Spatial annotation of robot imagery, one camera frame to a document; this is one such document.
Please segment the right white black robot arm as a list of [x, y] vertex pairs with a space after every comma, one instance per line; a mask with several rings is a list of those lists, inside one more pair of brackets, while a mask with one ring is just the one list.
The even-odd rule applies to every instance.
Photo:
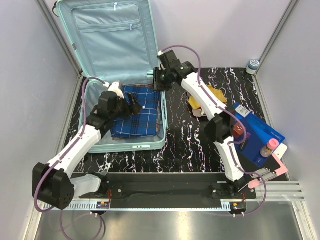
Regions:
[[239, 198], [249, 184], [248, 178], [240, 163], [234, 138], [236, 111], [221, 102], [204, 83], [199, 73], [186, 66], [171, 71], [156, 67], [153, 70], [153, 88], [156, 91], [168, 91], [172, 83], [179, 84], [199, 103], [208, 119], [204, 133], [211, 140], [224, 166], [226, 184], [222, 187], [222, 194], [232, 198]]

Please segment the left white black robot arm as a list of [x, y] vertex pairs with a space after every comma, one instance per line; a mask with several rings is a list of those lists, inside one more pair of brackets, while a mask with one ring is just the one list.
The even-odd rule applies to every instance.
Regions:
[[33, 168], [32, 196], [36, 210], [46, 212], [39, 207], [39, 201], [64, 210], [73, 199], [89, 193], [103, 198], [108, 193], [103, 176], [95, 173], [72, 178], [72, 174], [89, 150], [111, 130], [114, 120], [136, 116], [142, 108], [131, 93], [119, 96], [110, 90], [102, 92], [98, 104], [89, 116], [83, 117], [82, 127], [69, 144], [48, 163], [37, 163]]

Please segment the yellow bra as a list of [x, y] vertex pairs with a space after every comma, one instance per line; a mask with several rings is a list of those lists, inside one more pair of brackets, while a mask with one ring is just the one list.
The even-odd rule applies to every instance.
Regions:
[[[211, 85], [207, 85], [207, 87], [210, 89], [213, 95], [218, 98], [219, 101], [221, 101], [223, 104], [227, 103], [227, 99], [221, 90], [215, 89]], [[195, 110], [201, 108], [201, 105], [197, 102], [197, 100], [192, 95], [189, 97], [188, 103]]]

